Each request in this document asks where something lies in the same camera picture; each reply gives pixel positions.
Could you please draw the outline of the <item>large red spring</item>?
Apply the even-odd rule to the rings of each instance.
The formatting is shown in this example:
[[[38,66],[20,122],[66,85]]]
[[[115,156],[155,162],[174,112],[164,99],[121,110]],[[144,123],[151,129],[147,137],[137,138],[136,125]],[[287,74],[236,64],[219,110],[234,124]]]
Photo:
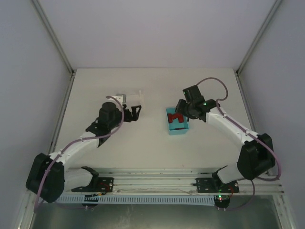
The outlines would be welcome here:
[[[184,122],[184,116],[182,114],[180,114],[180,113],[175,113],[173,119],[177,119],[179,123],[183,123]]]
[[[168,118],[168,123],[171,124],[174,121],[174,119],[176,119],[176,114],[168,113],[167,118]]]

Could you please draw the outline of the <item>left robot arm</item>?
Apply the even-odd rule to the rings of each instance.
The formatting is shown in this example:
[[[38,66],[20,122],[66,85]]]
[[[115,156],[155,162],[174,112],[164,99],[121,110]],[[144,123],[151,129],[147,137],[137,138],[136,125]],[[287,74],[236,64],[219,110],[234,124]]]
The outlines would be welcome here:
[[[40,153],[34,158],[26,189],[48,203],[55,202],[64,191],[111,192],[110,186],[101,181],[99,173],[93,168],[82,166],[72,171],[70,167],[77,159],[104,144],[122,123],[137,121],[141,109],[141,105],[128,109],[125,104],[103,103],[98,117],[77,140],[58,152]]]

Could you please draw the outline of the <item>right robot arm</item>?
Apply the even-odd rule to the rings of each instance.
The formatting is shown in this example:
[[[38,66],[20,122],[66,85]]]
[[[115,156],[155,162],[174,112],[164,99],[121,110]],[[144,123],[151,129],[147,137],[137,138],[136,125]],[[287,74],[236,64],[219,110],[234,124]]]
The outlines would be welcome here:
[[[236,163],[226,165],[212,174],[217,188],[236,180],[252,181],[275,166],[273,143],[268,134],[260,135],[241,125],[227,114],[218,100],[205,100],[197,85],[183,89],[183,94],[185,98],[178,101],[176,112],[213,126],[240,150]]]

